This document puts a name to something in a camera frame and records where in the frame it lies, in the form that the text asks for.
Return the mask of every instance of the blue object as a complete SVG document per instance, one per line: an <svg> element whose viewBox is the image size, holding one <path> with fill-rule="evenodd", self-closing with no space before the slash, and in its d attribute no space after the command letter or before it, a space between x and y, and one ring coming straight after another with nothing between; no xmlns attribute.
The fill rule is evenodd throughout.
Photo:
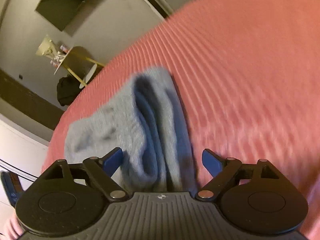
<svg viewBox="0 0 320 240"><path fill-rule="evenodd" d="M111 177L123 163L123 152L121 148L117 147L106 157L106 160L102 163L102 169L109 177Z"/></svg>
<svg viewBox="0 0 320 240"><path fill-rule="evenodd" d="M205 149L202 152L202 164L212 177L216 177L223 169L222 158Z"/></svg>
<svg viewBox="0 0 320 240"><path fill-rule="evenodd" d="M12 183L12 180L11 180L11 177L10 177L10 173L13 174L12 172L1 172L0 173L0 177L1 177L1 182L2 182L2 185L4 187L4 191L7 195L7 198L10 202L10 205L15 207L18 199L20 198L21 194L23 193L22 192L17 192L13 183Z"/></svg>

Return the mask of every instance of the white cabinet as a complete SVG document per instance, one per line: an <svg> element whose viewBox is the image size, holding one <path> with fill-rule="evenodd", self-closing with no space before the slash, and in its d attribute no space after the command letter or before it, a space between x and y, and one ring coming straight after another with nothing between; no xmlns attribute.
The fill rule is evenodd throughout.
<svg viewBox="0 0 320 240"><path fill-rule="evenodd" d="M48 149L48 142L24 130L0 114L0 159L35 176L40 175ZM20 179L23 189L31 182ZM2 184L0 185L0 233L5 221L12 215Z"/></svg>

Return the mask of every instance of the white wall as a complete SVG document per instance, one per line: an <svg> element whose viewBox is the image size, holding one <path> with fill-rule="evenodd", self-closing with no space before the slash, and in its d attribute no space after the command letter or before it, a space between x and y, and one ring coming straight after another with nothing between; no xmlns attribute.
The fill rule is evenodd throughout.
<svg viewBox="0 0 320 240"><path fill-rule="evenodd" d="M48 144L0 114L0 159L39 176Z"/></svg>
<svg viewBox="0 0 320 240"><path fill-rule="evenodd" d="M87 0L67 34L35 11L39 1L10 1L0 28L0 68L58 107L56 86L66 72L61 69L53 76L50 60L35 55L46 34L56 43L83 46L107 63L162 21L143 0Z"/></svg>

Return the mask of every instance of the pink ribbed fabric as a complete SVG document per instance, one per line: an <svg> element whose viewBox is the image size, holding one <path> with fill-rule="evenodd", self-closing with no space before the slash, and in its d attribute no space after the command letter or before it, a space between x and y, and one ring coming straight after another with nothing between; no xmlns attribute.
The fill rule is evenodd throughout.
<svg viewBox="0 0 320 240"><path fill-rule="evenodd" d="M177 84L201 185L204 148L270 160L310 205L320 235L320 0L195 0L115 57L62 116L44 169L63 158L68 126L105 104L132 73L164 66Z"/></svg>

